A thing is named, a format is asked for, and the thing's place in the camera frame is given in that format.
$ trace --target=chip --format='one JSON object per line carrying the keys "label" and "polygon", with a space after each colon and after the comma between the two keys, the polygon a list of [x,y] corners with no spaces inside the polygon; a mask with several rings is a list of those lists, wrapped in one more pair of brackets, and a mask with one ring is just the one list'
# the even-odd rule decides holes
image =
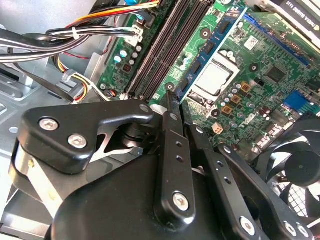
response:
{"label": "chip", "polygon": [[248,83],[246,83],[245,81],[243,81],[241,83],[241,90],[242,91],[244,91],[245,93],[248,93],[250,91],[250,89],[251,89],[251,86]]}
{"label": "chip", "polygon": [[240,103],[241,98],[237,95],[234,95],[233,98],[231,98],[231,101],[234,102],[235,104]]}
{"label": "chip", "polygon": [[229,106],[224,106],[222,108],[222,112],[229,115],[232,112],[232,108]]}
{"label": "chip", "polygon": [[125,64],[123,66],[123,71],[125,71],[126,73],[129,73],[131,71],[132,67],[128,64]]}
{"label": "chip", "polygon": [[266,76],[275,83],[280,82],[286,75],[287,74],[284,71],[276,66],[273,66],[266,74]]}

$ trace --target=silver screw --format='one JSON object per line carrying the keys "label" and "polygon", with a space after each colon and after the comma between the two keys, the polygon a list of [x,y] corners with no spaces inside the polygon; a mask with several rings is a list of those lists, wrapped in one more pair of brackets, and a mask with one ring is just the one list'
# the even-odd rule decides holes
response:
{"label": "silver screw", "polygon": [[200,134],[203,134],[203,133],[204,133],[204,131],[202,130],[202,128],[199,127],[199,126],[196,126],[195,129],[196,129],[196,130],[198,131],[198,133],[200,133]]}
{"label": "silver screw", "polygon": [[55,120],[50,118],[44,118],[40,120],[39,125],[43,130],[46,131],[54,131],[59,127],[59,124]]}
{"label": "silver screw", "polygon": [[106,89],[107,89],[107,85],[105,85],[104,83],[102,83],[102,84],[100,85],[100,89],[101,89],[101,90],[106,90]]}
{"label": "silver screw", "polygon": [[300,223],[296,223],[298,226],[298,230],[300,231],[300,233],[302,233],[306,238],[309,237],[309,233],[307,232],[307,230],[300,224]]}
{"label": "silver screw", "polygon": [[170,117],[175,121],[178,121],[178,119],[179,119],[178,116],[175,115],[174,113],[170,113]]}
{"label": "silver screw", "polygon": [[189,209],[188,199],[182,195],[181,193],[175,193],[173,195],[173,203],[180,209],[181,211],[187,211]]}
{"label": "silver screw", "polygon": [[80,134],[71,135],[68,138],[68,143],[76,149],[83,149],[85,146],[87,146],[87,140]]}
{"label": "silver screw", "polygon": [[146,113],[149,112],[149,109],[148,109],[148,107],[147,107],[146,105],[141,104],[141,105],[140,105],[140,109],[141,109],[142,111],[146,112]]}
{"label": "silver screw", "polygon": [[227,146],[224,146],[223,149],[224,149],[228,154],[231,153],[231,150],[230,150]]}
{"label": "silver screw", "polygon": [[256,234],[256,230],[252,222],[244,216],[240,217],[241,227],[250,235],[254,236]]}
{"label": "silver screw", "polygon": [[294,229],[293,226],[291,226],[290,223],[288,223],[287,221],[284,221],[284,226],[286,228],[286,230],[291,233],[292,236],[296,237],[297,236],[297,232],[296,230]]}

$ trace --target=yellow wire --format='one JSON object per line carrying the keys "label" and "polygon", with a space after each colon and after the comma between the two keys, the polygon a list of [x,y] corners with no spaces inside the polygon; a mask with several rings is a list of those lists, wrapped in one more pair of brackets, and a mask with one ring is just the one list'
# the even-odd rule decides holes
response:
{"label": "yellow wire", "polygon": [[94,17],[98,17],[101,15],[106,15],[106,14],[113,14],[119,11],[126,11],[126,10],[136,10],[136,9],[149,9],[149,8],[153,8],[156,7],[158,5],[160,1],[152,1],[152,2],[146,2],[146,3],[141,3],[139,5],[134,5],[134,6],[126,6],[123,8],[116,8],[116,9],[111,9],[111,10],[107,10],[107,11],[102,11],[102,12],[97,12],[97,13],[93,13],[93,14],[89,14],[83,17],[78,18],[75,23],[82,21],[84,19],[87,18],[94,18]]}

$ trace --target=mounting hole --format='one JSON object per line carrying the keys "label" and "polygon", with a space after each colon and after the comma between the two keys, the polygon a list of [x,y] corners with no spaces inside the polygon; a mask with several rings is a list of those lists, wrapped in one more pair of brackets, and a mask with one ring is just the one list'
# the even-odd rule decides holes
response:
{"label": "mounting hole", "polygon": [[220,167],[224,167],[224,164],[222,163],[222,162],[220,162],[220,161],[217,161],[217,163],[218,163],[218,165],[220,166]]}
{"label": "mounting hole", "polygon": [[179,148],[182,148],[182,146],[183,146],[182,143],[179,142],[179,141],[176,141],[175,144],[176,144]]}
{"label": "mounting hole", "polygon": [[9,131],[12,134],[17,134],[18,133],[18,128],[16,126],[13,126],[13,127],[10,127]]}
{"label": "mounting hole", "polygon": [[142,111],[146,112],[146,113],[149,112],[149,108],[148,108],[146,105],[141,104],[141,105],[140,105],[140,109],[141,109]]}
{"label": "mounting hole", "polygon": [[184,162],[184,159],[181,156],[176,156],[175,157],[180,163]]}
{"label": "mounting hole", "polygon": [[230,181],[229,178],[227,178],[226,176],[224,177],[224,181],[225,181],[227,184],[230,184],[230,185],[231,185],[231,181]]}

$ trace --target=cooling fan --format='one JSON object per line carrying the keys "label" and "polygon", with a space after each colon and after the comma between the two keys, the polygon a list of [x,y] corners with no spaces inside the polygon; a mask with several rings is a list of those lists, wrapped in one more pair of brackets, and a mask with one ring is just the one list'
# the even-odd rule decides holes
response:
{"label": "cooling fan", "polygon": [[[305,137],[307,141],[296,141]],[[275,154],[287,153],[289,157],[274,167]],[[257,170],[267,183],[287,183],[281,190],[280,198],[287,204],[292,188],[305,190],[305,209],[307,223],[320,218],[320,118],[306,113],[280,136],[257,159]]]}

